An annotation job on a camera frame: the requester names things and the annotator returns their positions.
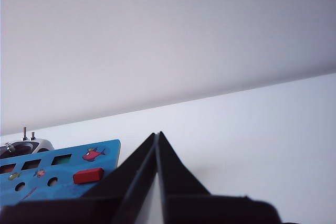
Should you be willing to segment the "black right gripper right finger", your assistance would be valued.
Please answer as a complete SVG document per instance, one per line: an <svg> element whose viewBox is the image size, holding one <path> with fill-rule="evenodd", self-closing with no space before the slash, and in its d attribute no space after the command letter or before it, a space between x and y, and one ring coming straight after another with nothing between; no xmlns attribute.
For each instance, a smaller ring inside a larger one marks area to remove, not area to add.
<svg viewBox="0 0 336 224"><path fill-rule="evenodd" d="M163 132L156 145L156 165L164 223L202 223L198 203L210 192L182 163Z"/></svg>

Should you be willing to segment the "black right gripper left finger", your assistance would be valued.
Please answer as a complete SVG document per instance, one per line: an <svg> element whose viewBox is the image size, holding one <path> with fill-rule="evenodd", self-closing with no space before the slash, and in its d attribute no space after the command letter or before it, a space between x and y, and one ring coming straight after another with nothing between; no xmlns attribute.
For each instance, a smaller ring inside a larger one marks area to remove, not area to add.
<svg viewBox="0 0 336 224"><path fill-rule="evenodd" d="M92 200L85 223L135 223L156 174L155 134L113 172L88 190Z"/></svg>

